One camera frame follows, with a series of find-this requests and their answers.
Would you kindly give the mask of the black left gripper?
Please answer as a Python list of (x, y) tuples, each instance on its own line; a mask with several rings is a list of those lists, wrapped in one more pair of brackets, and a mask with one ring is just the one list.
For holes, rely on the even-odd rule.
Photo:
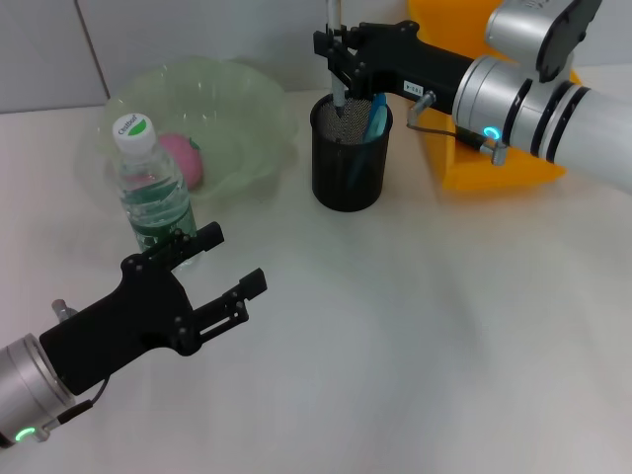
[(193, 355), (247, 322), (246, 302), (267, 290), (262, 269), (194, 311), (171, 272), (223, 242), (217, 222), (195, 235), (175, 229), (142, 255), (122, 261), (121, 281), (112, 293), (41, 334), (39, 342), (69, 391), (80, 395), (154, 349), (177, 345), (179, 355)]

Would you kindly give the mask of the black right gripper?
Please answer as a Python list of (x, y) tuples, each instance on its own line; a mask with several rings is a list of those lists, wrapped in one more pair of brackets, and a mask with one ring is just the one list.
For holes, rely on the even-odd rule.
[(345, 86), (353, 84), (355, 98), (390, 93), (416, 101), (421, 94), (412, 88), (419, 86), (434, 93), (435, 110), (449, 115), (473, 59), (421, 41), (419, 29), (412, 21), (341, 25), (342, 43), (325, 32), (313, 34), (314, 53)]

